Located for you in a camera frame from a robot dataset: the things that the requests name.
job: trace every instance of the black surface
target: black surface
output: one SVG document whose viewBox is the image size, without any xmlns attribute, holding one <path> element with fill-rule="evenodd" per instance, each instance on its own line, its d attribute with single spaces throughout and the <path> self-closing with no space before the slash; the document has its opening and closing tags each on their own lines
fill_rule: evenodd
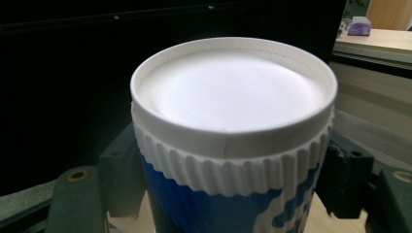
<svg viewBox="0 0 412 233">
<path fill-rule="evenodd" d="M 178 9 L 160 1 L 2 2 L 0 195 L 96 165 L 131 121 L 131 75 L 154 53 L 195 39 L 248 36 L 328 62 L 346 3 L 216 2 L 212 9 L 206 1 L 173 2 Z M 120 17 L 100 15 L 108 10 Z"/>
<path fill-rule="evenodd" d="M 316 188 L 329 214 L 339 218 L 360 217 L 373 161 L 368 151 L 343 135 L 332 133 Z"/>
<path fill-rule="evenodd" d="M 24 210 L 13 217 L 8 222 L 0 222 L 0 232 L 2 233 L 18 233 L 18 232 L 30 232 L 37 233 L 44 231 L 44 225 L 49 214 L 50 204 L 39 206 L 33 209 Z M 38 230 L 34 230 L 35 226 L 39 225 Z"/>
<path fill-rule="evenodd" d="M 61 174 L 55 183 L 45 232 L 109 232 L 102 196 L 96 167 L 77 167 Z"/>
<path fill-rule="evenodd" d="M 377 194 L 388 217 L 391 232 L 412 232 L 412 173 L 385 168 L 377 184 Z"/>
<path fill-rule="evenodd" d="M 406 79 L 412 79 L 411 64 L 400 62 L 396 63 L 390 60 L 382 60 L 374 57 L 353 55 L 342 52 L 334 52 L 330 58 L 330 61 L 355 66 L 366 70 L 399 76 Z"/>
</svg>

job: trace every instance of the white powder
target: white powder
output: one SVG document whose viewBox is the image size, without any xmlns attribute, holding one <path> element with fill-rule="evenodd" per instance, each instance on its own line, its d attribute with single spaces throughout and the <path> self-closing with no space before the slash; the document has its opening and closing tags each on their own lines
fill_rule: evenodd
<svg viewBox="0 0 412 233">
<path fill-rule="evenodd" d="M 156 67 L 137 89 L 151 112 L 197 129 L 280 127 L 321 108 L 319 84 L 258 53 L 210 50 Z"/>
</svg>

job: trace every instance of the white lid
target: white lid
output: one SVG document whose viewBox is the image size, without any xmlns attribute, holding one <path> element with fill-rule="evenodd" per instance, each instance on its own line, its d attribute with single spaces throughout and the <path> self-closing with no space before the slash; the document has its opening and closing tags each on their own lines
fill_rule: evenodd
<svg viewBox="0 0 412 233">
<path fill-rule="evenodd" d="M 161 142 L 216 158 L 264 156 L 308 142 L 327 124 L 337 82 L 316 56 L 253 38 L 163 50 L 134 72 L 139 124 Z"/>
</svg>

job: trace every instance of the blue label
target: blue label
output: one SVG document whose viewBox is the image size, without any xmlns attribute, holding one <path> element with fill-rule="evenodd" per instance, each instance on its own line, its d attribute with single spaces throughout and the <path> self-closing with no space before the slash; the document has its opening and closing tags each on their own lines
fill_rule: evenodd
<svg viewBox="0 0 412 233">
<path fill-rule="evenodd" d="M 252 193 L 249 196 L 221 194 L 209 195 L 205 191 L 193 191 L 187 185 L 178 185 L 166 179 L 142 156 L 148 183 L 154 223 L 157 233 L 251 233 L 260 213 L 265 212 L 271 201 L 279 197 L 282 189 L 269 189 L 266 193 Z M 296 195 L 285 204 L 284 212 L 274 216 L 273 227 L 283 227 L 285 222 L 295 217 L 295 209 L 304 206 L 304 214 L 309 204 L 304 203 L 304 195 L 311 190 L 320 165 L 308 171 L 306 180 L 296 190 Z M 299 217 L 294 227 L 288 231 L 298 232 Z"/>
</svg>

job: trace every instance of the blue and white label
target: blue and white label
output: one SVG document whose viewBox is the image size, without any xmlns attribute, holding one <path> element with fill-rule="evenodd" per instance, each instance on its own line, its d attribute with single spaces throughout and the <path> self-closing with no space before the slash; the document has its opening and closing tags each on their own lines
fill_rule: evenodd
<svg viewBox="0 0 412 233">
<path fill-rule="evenodd" d="M 142 161 L 148 192 L 159 208 L 154 210 L 157 233 L 302 232 L 320 171 L 319 163 L 309 169 L 306 179 L 296 187 L 295 196 L 285 200 L 283 188 L 248 196 L 193 191 L 187 185 L 166 179 L 144 156 Z M 165 221 L 173 226 L 161 224 Z"/>
</svg>

